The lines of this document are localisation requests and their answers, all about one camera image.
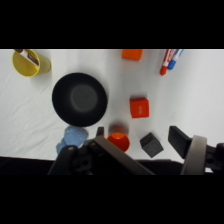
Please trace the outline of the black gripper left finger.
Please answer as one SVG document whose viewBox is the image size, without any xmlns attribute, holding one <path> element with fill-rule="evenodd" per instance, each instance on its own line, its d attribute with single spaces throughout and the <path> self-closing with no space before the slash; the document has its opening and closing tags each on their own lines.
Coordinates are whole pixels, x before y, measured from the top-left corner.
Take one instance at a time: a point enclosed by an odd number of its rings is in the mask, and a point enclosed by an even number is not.
<svg viewBox="0 0 224 224">
<path fill-rule="evenodd" d="M 104 137 L 97 129 L 96 137 L 78 148 L 65 146 L 51 166 L 49 175 L 153 175 Z"/>
</svg>

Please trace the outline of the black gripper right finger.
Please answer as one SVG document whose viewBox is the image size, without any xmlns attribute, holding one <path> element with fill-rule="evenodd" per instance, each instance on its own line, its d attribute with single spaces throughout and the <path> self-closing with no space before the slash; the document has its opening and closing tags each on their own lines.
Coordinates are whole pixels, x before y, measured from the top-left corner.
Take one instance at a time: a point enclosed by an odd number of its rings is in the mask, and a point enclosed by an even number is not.
<svg viewBox="0 0 224 224">
<path fill-rule="evenodd" d="M 205 137 L 190 138 L 176 126 L 169 128 L 168 142 L 184 160 L 182 175 L 203 175 L 206 168 L 224 175 L 224 143 L 209 146 Z"/>
</svg>

